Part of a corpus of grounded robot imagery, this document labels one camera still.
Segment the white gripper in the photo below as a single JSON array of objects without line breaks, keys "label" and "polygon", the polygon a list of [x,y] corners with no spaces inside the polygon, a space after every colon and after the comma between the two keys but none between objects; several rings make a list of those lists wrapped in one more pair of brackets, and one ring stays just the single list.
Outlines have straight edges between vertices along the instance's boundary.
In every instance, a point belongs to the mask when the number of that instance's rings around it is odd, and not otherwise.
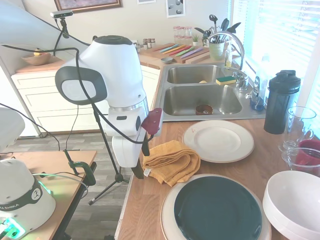
[{"label": "white gripper", "polygon": [[123,168],[132,168],[137,179],[144,179],[144,170],[138,162],[140,151],[144,156],[150,155],[148,133],[141,127],[146,117],[143,107],[121,112],[110,109],[107,116],[107,120],[119,131],[133,141],[143,141],[143,144],[127,140],[109,125],[104,128],[105,133],[112,137],[112,148],[118,164]]}]

